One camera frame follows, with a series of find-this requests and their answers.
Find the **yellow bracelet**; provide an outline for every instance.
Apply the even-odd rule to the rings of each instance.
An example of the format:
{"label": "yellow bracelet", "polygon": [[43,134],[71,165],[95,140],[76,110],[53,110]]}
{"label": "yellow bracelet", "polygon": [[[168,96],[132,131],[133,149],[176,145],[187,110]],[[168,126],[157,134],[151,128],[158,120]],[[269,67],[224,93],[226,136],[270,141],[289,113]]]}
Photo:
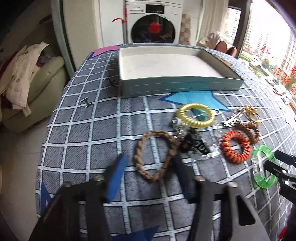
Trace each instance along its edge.
{"label": "yellow bracelet", "polygon": [[[248,104],[246,104],[246,114],[251,122],[253,122],[256,125],[260,124],[261,118],[260,118],[257,110],[255,108],[249,106]],[[253,119],[252,115],[256,115],[258,117],[258,120]]]}
{"label": "yellow bracelet", "polygon": [[[201,109],[208,114],[209,118],[203,121],[194,120],[185,114],[185,111],[189,109]],[[188,103],[188,104],[182,105],[177,110],[176,115],[178,118],[181,119],[181,121],[190,125],[193,128],[204,128],[204,127],[210,126],[215,119],[214,112],[209,107],[203,104],[196,104],[196,103]]]}

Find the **washing machine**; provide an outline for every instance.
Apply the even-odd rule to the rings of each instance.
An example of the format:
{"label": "washing machine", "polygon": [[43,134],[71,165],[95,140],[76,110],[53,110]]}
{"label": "washing machine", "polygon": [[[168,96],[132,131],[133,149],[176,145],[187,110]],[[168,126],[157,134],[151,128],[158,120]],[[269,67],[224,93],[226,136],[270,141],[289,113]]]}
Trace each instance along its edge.
{"label": "washing machine", "polygon": [[129,43],[179,43],[183,0],[126,1]]}

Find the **white curtain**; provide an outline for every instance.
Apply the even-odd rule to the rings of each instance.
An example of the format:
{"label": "white curtain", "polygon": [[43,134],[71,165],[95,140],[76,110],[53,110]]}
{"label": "white curtain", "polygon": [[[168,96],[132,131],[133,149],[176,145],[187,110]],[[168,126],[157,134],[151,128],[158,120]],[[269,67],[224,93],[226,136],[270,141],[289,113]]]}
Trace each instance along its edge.
{"label": "white curtain", "polygon": [[203,0],[202,20],[197,41],[214,31],[223,31],[227,8],[228,0]]}

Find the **beige sofa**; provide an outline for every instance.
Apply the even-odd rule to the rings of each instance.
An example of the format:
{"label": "beige sofa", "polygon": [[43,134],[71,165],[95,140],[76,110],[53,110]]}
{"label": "beige sofa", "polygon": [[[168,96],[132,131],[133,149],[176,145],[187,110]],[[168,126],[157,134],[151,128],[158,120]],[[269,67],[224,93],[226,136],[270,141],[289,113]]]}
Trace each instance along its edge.
{"label": "beige sofa", "polygon": [[22,110],[2,108],[2,123],[15,132],[21,132],[50,116],[69,80],[51,21],[40,25],[30,33],[20,44],[19,50],[24,45],[30,46],[42,41],[49,43],[46,52],[55,57],[43,65],[32,80],[28,95],[28,104],[32,114],[25,117]]}

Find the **red hook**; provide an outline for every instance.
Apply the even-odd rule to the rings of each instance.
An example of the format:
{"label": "red hook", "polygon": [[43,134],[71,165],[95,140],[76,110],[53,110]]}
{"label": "red hook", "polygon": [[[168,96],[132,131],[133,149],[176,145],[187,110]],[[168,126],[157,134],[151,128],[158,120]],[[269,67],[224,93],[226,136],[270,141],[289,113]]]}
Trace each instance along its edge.
{"label": "red hook", "polygon": [[121,20],[122,24],[126,23],[126,20],[124,20],[123,18],[114,18],[112,20],[112,22],[114,22],[115,20],[119,20],[119,19]]}

